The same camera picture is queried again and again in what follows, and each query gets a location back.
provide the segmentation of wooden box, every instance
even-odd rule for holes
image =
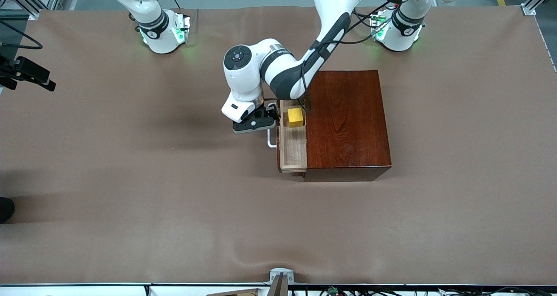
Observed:
[[[298,102],[280,102],[279,171],[304,173],[308,182],[353,182],[374,181],[392,166],[377,71],[321,71],[309,93],[303,127],[287,125]]]

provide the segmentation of wood grain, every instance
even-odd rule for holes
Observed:
[[[310,96],[308,169],[391,166],[378,71],[321,71]]]
[[[277,129],[278,170],[281,173],[300,173],[308,169],[306,153],[306,127],[288,127],[288,109],[298,106],[294,100],[281,100],[281,123]]]

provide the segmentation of yellow sponge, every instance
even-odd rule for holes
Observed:
[[[288,109],[288,126],[291,128],[304,126],[304,114],[302,108]]]

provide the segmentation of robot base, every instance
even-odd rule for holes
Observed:
[[[394,10],[386,10],[386,18],[390,18],[393,12]],[[383,30],[374,36],[374,40],[380,42],[388,50],[401,52],[408,50],[412,44],[418,40],[421,30],[422,26],[420,26],[415,32],[412,32],[412,34],[404,36],[391,21],[383,28]]]
[[[188,40],[190,26],[188,16],[185,17],[183,14],[172,10],[163,11],[169,18],[169,24],[159,38],[150,38],[148,34],[143,34],[143,31],[140,30],[143,42],[158,54],[168,54],[176,50],[181,44],[185,44]]]

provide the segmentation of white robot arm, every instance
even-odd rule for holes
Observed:
[[[163,10],[157,0],[116,0],[127,8],[139,25],[145,44],[153,52],[168,54],[187,40],[189,17]]]
[[[235,122],[235,133],[274,127],[273,123],[267,123],[268,116],[261,115],[261,110],[257,110],[263,105],[263,81],[270,86],[278,99],[301,97],[316,72],[336,48],[338,41],[346,34],[350,27],[350,14],[360,2],[314,1],[322,27],[315,42],[300,60],[296,60],[290,51],[274,39],[266,39],[253,46],[235,46],[226,53],[223,66],[231,93],[221,111]],[[408,49],[417,39],[412,35],[419,32],[423,17],[432,6],[432,0],[388,1],[400,6],[390,12],[392,19],[385,27],[391,30],[398,28],[401,31],[398,34],[395,31],[383,32],[382,38],[377,40],[392,50]]]

